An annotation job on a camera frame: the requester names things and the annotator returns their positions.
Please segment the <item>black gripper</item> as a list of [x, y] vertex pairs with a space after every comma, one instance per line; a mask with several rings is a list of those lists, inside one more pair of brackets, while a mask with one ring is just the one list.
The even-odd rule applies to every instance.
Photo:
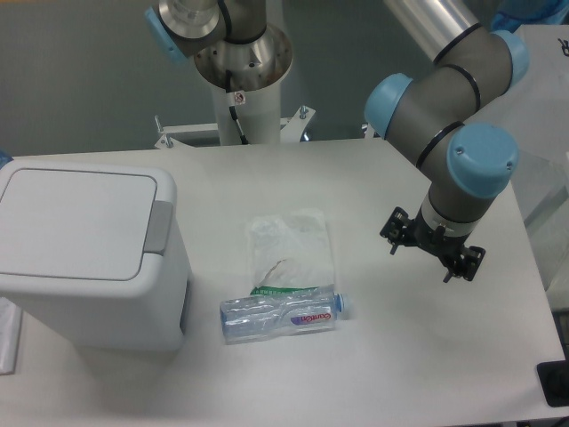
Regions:
[[451, 278], [464, 278], [472, 281], [477, 274], [484, 257], [485, 249], [479, 246], [465, 246], [467, 236], [449, 237], [445, 231], [431, 229], [422, 212], [418, 212], [413, 220], [413, 231], [410, 232], [412, 220], [408, 213], [397, 206], [380, 232], [380, 236], [391, 245], [389, 253], [394, 255], [400, 246], [412, 244], [412, 234], [417, 246], [439, 259], [447, 268], [443, 279], [448, 283]]

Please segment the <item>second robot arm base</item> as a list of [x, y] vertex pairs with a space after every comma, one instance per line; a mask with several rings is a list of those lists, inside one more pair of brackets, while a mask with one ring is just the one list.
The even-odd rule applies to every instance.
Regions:
[[268, 22], [265, 1], [157, 1], [144, 17], [172, 62], [192, 59], [228, 93], [274, 85], [293, 63], [291, 42]]

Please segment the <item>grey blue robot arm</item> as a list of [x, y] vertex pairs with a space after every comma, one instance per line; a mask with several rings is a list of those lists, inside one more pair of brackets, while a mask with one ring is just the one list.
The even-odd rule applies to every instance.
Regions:
[[390, 1], [388, 8], [434, 64], [420, 80], [383, 79], [365, 104], [368, 125], [425, 177], [418, 213], [396, 208], [381, 230], [393, 248], [435, 256], [448, 278], [472, 280], [485, 257], [467, 239], [517, 168], [515, 138], [472, 117], [529, 68], [525, 43], [488, 31], [461, 1]]

